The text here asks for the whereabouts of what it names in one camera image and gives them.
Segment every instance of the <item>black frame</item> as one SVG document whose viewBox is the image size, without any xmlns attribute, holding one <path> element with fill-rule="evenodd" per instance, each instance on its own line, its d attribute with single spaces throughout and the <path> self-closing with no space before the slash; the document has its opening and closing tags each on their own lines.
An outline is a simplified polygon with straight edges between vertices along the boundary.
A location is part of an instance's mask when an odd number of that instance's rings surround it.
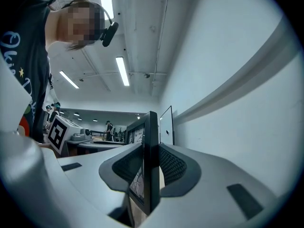
<svg viewBox="0 0 304 228">
<path fill-rule="evenodd" d="M 161 115 L 161 117 L 171 108 L 171 118 L 172 118 L 172 139 L 173 139 L 173 145 L 175 145 L 175 135 L 174 135 L 174 128 L 173 128 L 173 114 L 172 114 L 172 105 L 169 106 L 169 108 Z"/>
<path fill-rule="evenodd" d="M 160 173 L 158 157 L 158 123 L 157 114 L 148 112 L 139 120 L 127 126 L 125 144 L 129 144 L 129 133 L 144 125 L 143 149 L 143 202 L 130 189 L 129 196 L 135 204 L 149 215 L 160 202 Z"/>
</svg>

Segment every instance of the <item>hair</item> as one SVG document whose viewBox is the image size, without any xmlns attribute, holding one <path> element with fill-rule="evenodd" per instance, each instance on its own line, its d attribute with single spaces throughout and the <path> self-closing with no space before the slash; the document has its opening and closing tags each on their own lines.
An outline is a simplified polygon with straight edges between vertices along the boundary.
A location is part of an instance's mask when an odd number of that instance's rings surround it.
<svg viewBox="0 0 304 228">
<path fill-rule="evenodd" d="M 81 43 L 81 44 L 71 43 L 67 47 L 67 49 L 69 51 L 80 50 L 88 44 L 95 43 L 100 38 L 100 36 L 102 35 L 102 32 L 104 31 L 104 29 L 100 29 L 100 24 L 101 24 L 100 20 L 103 19 L 102 23 L 105 24 L 104 23 L 105 22 L 104 9 L 98 3 L 91 2 L 89 0 L 72 0 L 71 2 L 64 5 L 61 9 L 68 8 L 68 7 L 77 8 L 79 6 L 84 7 L 84 8 L 94 8 L 95 32 L 94 32 L 94 35 L 89 35 L 90 40 L 88 40 L 88 42 L 86 42 L 86 43 Z"/>
</svg>

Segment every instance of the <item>neck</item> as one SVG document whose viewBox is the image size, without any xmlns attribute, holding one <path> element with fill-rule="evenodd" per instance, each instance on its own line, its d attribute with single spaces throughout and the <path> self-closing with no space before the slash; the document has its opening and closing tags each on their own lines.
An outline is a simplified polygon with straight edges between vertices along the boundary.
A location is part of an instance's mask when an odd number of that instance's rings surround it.
<svg viewBox="0 0 304 228">
<path fill-rule="evenodd" d="M 57 36 L 57 26 L 60 18 L 59 11 L 50 11 L 47 17 L 47 22 L 45 25 L 45 35 L 46 35 L 46 50 L 52 45 L 54 42 L 58 41 Z"/>
</svg>

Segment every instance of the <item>white ceiling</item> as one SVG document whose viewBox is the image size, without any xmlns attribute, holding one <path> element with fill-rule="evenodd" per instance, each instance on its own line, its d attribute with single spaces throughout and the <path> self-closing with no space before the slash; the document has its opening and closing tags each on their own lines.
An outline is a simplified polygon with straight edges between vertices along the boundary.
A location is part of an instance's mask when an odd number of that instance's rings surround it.
<svg viewBox="0 0 304 228">
<path fill-rule="evenodd" d="M 69 1 L 71 0 L 57 0 L 54 5 L 59 9 Z M 86 92 L 96 92 L 95 96 L 101 98 L 109 93 L 117 97 L 158 97 L 166 83 L 174 52 L 187 24 L 187 14 L 193 1 L 168 0 L 153 86 L 166 0 L 113 0 L 113 21 L 119 23 L 119 29 L 109 47 L 103 47 L 101 41 L 73 52 L 66 51 L 66 45 L 63 43 L 51 46 L 51 71 L 59 100 L 75 97 L 72 92 L 76 90 L 59 74 L 61 70 L 80 87 L 77 95 L 79 100 L 89 100 Z M 116 57 L 124 57 L 129 87 L 123 85 Z M 150 73 L 150 78 L 145 78 L 143 73 Z"/>
<path fill-rule="evenodd" d="M 99 123 L 105 124 L 106 121 L 111 121 L 113 125 L 128 126 L 137 120 L 137 116 L 134 113 L 122 113 L 122 112 L 103 112 L 103 111 L 86 111 L 77 109 L 60 109 L 63 117 L 71 120 L 76 120 L 81 117 L 83 122 L 93 122 L 93 119 L 97 119 Z"/>
</svg>

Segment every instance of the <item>mesh panel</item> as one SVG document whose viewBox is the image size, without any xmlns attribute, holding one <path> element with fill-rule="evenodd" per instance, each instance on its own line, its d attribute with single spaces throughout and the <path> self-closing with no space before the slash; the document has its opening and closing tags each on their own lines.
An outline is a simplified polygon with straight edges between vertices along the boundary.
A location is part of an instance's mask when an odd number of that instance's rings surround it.
<svg viewBox="0 0 304 228">
<path fill-rule="evenodd" d="M 159 148 L 160 167 L 164 175 L 165 185 L 181 178 L 187 169 L 187 164 L 162 147 Z"/>
<path fill-rule="evenodd" d="M 113 171 L 129 184 L 134 180 L 143 162 L 143 148 L 137 148 L 112 166 Z"/>
</svg>

